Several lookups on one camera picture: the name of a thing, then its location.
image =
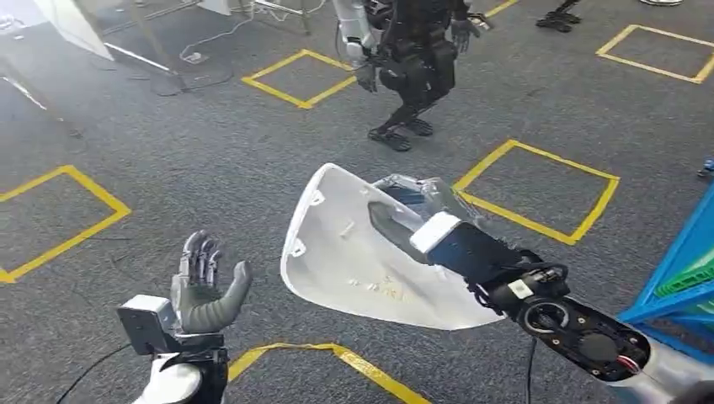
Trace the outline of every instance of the blue frame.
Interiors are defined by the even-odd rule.
[[[669,278],[682,271],[714,247],[714,184],[696,206],[692,216],[670,246],[652,277],[642,288],[635,303],[618,318],[639,328],[650,337],[688,354],[706,364],[714,364],[714,354],[701,352],[683,341],[661,332],[646,322],[668,319],[695,335],[714,340],[714,314],[696,308],[697,304],[714,300],[714,280],[687,290],[659,298],[654,291]]]

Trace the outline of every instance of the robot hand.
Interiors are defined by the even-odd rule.
[[[478,28],[471,20],[454,19],[451,21],[451,40],[459,53],[464,53],[468,50],[471,35],[477,38],[481,36],[481,32],[478,31]]]
[[[246,262],[233,269],[233,281],[224,295],[216,287],[218,259],[216,241],[197,231],[184,244],[178,274],[171,283],[171,303],[181,332],[206,334],[228,327],[240,312],[253,274]]]
[[[364,65],[354,69],[354,77],[357,78],[357,83],[363,89],[370,93],[377,92],[376,66],[371,61],[367,61]]]

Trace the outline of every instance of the white label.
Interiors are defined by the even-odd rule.
[[[516,295],[516,297],[518,297],[521,300],[525,299],[528,296],[533,295],[533,290],[530,290],[528,285],[525,284],[525,282],[520,279],[518,279],[514,282],[511,282],[509,284],[509,288],[511,289],[511,291],[514,292],[514,295]]]

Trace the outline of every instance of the gray carpet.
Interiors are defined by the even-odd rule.
[[[587,301],[610,312],[631,304],[705,192],[695,171],[711,154],[714,78],[695,85],[594,53],[628,24],[713,41],[714,5],[689,0],[662,9],[635,0],[585,1],[578,8],[585,20],[569,35],[533,26],[555,6],[552,0],[521,2],[497,15],[498,29],[459,59],[457,88],[425,115],[438,134],[416,140],[406,154],[365,137],[398,105],[384,88],[374,96],[353,85],[315,109],[300,110],[239,80],[302,48],[336,58],[330,6],[313,16],[310,37],[255,23],[201,47],[210,60],[182,66],[189,85],[230,70],[235,78],[176,97],[156,95],[175,89],[165,79],[134,62],[89,56],[46,25],[28,29],[24,40],[3,39],[3,52],[84,132],[68,137],[14,89],[0,86],[0,189],[72,164],[133,210],[99,233],[101,239],[81,243],[17,284],[0,285],[3,402],[54,402],[83,369],[125,343],[115,307],[136,293],[167,295],[180,243],[197,228],[220,235],[226,265],[249,258],[257,271],[245,310],[226,332],[232,357],[272,342],[336,342],[434,403],[522,401],[528,338],[515,325],[437,332],[348,316],[293,296],[278,265],[293,207],[323,163],[366,179],[407,173],[456,181],[513,138],[621,177],[603,216],[574,247],[495,220],[507,237],[569,265],[570,285]],[[177,55],[233,21],[191,8],[151,24]],[[294,19],[287,25],[300,28]],[[152,56],[133,29],[108,40]],[[627,55],[668,68],[669,52]],[[689,63],[700,61],[677,66],[690,74]],[[290,78],[279,73],[269,80],[294,85],[297,95],[308,93],[313,82],[316,93],[325,89],[322,70],[296,67],[300,82],[284,82]],[[504,160],[500,167],[514,167],[517,178],[490,172],[472,192],[524,215],[535,212],[542,217],[534,220],[556,228],[572,228],[602,184],[566,168],[558,177],[557,166],[537,158]],[[4,268],[106,213],[85,200],[76,184],[57,180],[3,204],[2,245],[10,246],[2,255]],[[534,402],[615,402],[604,387],[545,349],[535,361]],[[68,402],[130,402],[147,373],[146,359],[125,351],[90,373]],[[267,353],[229,393],[230,402],[396,400],[333,356],[312,351]]]

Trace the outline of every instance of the yellow floor tape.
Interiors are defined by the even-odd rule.
[[[248,366],[258,360],[258,358],[260,358],[263,354],[268,352],[270,349],[276,348],[318,349],[323,351],[331,350],[335,356],[343,360],[346,364],[352,366],[362,375],[367,376],[367,378],[374,381],[384,390],[389,391],[400,400],[408,404],[430,404],[429,401],[424,399],[418,393],[409,390],[409,388],[402,383],[399,383],[388,374],[379,370],[373,364],[362,359],[357,353],[334,343],[320,343],[316,345],[311,343],[301,345],[293,343],[274,343],[272,345],[250,349],[242,357],[236,359],[228,368],[228,379],[236,379],[245,369],[248,368]]]

